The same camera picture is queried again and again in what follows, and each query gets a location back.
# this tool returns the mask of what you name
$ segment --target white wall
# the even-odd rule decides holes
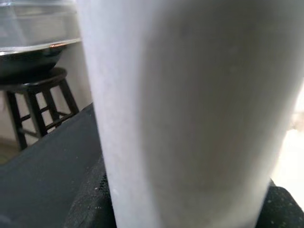
[[[67,70],[68,76],[67,81],[70,89],[74,95],[76,103],[79,109],[83,109],[92,102],[90,86],[87,78],[85,57],[82,49],[81,43],[72,45],[66,49],[57,66],[63,67]],[[58,110],[68,112],[66,103],[61,95],[58,88],[52,89],[52,94],[56,103]],[[20,112],[22,115],[28,113],[25,101],[22,96],[17,96]],[[44,99],[42,96],[38,95],[40,107],[44,107]],[[4,140],[13,141],[15,140],[14,131],[12,128],[12,123],[9,118],[7,108],[3,111],[0,110],[0,138]],[[50,116],[48,113],[44,114],[45,121],[50,123]],[[28,120],[24,122],[24,127],[32,130],[32,123]],[[35,140],[33,138],[28,138],[30,143]]]

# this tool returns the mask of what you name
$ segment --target stool leg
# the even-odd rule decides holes
[[[42,138],[48,132],[47,132],[47,128],[44,123],[42,114],[40,112],[36,94],[32,93],[32,92],[25,92],[24,97],[25,97],[25,101],[28,105],[29,114],[31,116],[34,127],[36,129],[37,136],[38,136],[38,138]]]
[[[59,113],[57,111],[57,108],[56,108],[56,105],[55,105],[55,102],[54,102],[54,99],[53,99],[53,96],[51,94],[51,91],[49,90],[45,90],[45,91],[42,91],[42,94],[44,96],[44,99],[47,103],[47,106],[49,107],[49,113],[52,117],[52,120],[53,121],[56,121],[56,120],[59,120]]]
[[[21,133],[19,130],[22,129],[22,121],[20,117],[20,112],[18,109],[18,104],[16,100],[16,96],[14,93],[11,92],[4,92],[6,104],[8,106],[9,115],[13,123],[14,133],[17,139],[17,144],[19,150],[24,150],[27,148],[28,144],[25,139],[25,135]]]
[[[79,109],[77,107],[77,104],[76,104],[76,102],[74,100],[74,97],[71,93],[70,87],[68,86],[67,81],[65,79],[60,82],[59,87],[61,89],[63,97],[65,98],[66,104],[69,107],[70,111],[73,114],[79,113]]]

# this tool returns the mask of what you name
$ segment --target stool rung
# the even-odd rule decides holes
[[[61,116],[68,115],[67,113],[62,113],[62,112],[58,112],[58,114],[61,115]]]
[[[39,112],[43,113],[43,112],[47,111],[48,109],[49,109],[49,107],[46,106],[46,107],[42,108]],[[20,120],[21,120],[21,122],[23,122],[23,121],[28,120],[29,118],[30,118],[30,114],[21,117]]]
[[[55,120],[53,123],[50,123],[49,125],[46,126],[47,130],[55,127],[57,124],[64,122],[65,120],[67,120],[68,118],[71,118],[73,116],[73,114],[67,114],[64,117],[60,118],[59,120]]]
[[[28,135],[30,135],[30,136],[33,136],[33,137],[38,138],[38,136],[37,136],[36,133],[31,132],[31,131],[28,131],[28,130],[26,130],[26,129],[18,129],[18,131],[19,131],[20,133],[22,133],[22,134],[28,134]]]

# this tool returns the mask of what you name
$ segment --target wooden stool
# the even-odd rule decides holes
[[[28,144],[26,142],[25,134],[29,134],[36,138],[42,138],[48,133],[48,130],[53,127],[58,127],[65,120],[71,118],[79,112],[73,95],[66,81],[67,71],[62,68],[53,68],[44,74],[33,76],[30,79],[26,77],[14,77],[13,80],[0,81],[0,90],[4,90],[6,103],[9,114],[13,123],[15,136],[20,150],[25,149]],[[53,96],[50,89],[59,86],[66,100],[70,113],[59,112],[56,108]],[[47,106],[40,109],[36,94],[42,93]],[[21,117],[18,108],[15,94],[24,96],[28,106],[29,114]],[[42,113],[49,111],[52,123],[46,125]],[[36,132],[31,132],[23,129],[22,122],[31,119]]]

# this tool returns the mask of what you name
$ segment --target stool seat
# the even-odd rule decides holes
[[[60,126],[64,121],[71,118],[79,112],[74,97],[66,81],[67,71],[63,68],[53,68],[43,74],[31,75],[25,77],[20,75],[15,76],[12,80],[0,80],[0,90],[4,91],[6,103],[9,110],[9,115],[13,123],[13,128],[17,143],[20,150],[25,149],[28,144],[25,135],[31,135],[36,138],[42,138],[48,133],[48,130]],[[59,86],[62,95],[69,107],[70,113],[63,113],[57,110],[51,88]],[[39,107],[36,94],[42,93],[46,101],[44,108]],[[28,106],[29,114],[20,116],[16,94],[24,96]],[[46,125],[42,116],[43,112],[49,111],[53,120],[52,123]],[[31,132],[24,129],[22,122],[31,119],[36,132]]]
[[[67,71],[63,68],[55,67],[48,72],[31,77],[14,77],[12,80],[0,80],[0,90],[11,92],[35,91],[42,87],[57,85],[58,82],[67,76]]]

